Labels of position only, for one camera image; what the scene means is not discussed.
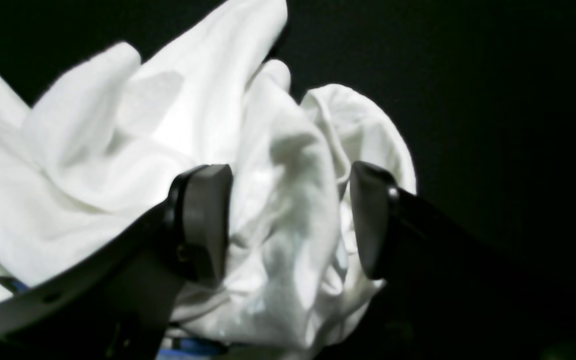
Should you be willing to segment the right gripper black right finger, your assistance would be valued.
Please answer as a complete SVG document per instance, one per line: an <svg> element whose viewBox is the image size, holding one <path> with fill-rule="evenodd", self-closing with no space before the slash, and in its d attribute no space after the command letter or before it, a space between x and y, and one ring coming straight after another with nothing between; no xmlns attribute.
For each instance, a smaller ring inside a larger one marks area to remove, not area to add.
<svg viewBox="0 0 576 360"><path fill-rule="evenodd" d="M576 360L576 287L502 255L393 174L352 164L359 262L385 295L319 360Z"/></svg>

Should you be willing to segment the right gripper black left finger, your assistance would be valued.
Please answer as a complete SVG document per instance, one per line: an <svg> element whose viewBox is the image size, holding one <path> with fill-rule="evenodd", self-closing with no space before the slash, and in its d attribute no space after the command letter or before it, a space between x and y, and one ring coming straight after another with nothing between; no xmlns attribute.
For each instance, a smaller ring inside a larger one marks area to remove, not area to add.
<svg viewBox="0 0 576 360"><path fill-rule="evenodd" d="M103 248L0 302L0 360L154 360L187 283L223 280L233 173L202 165Z"/></svg>

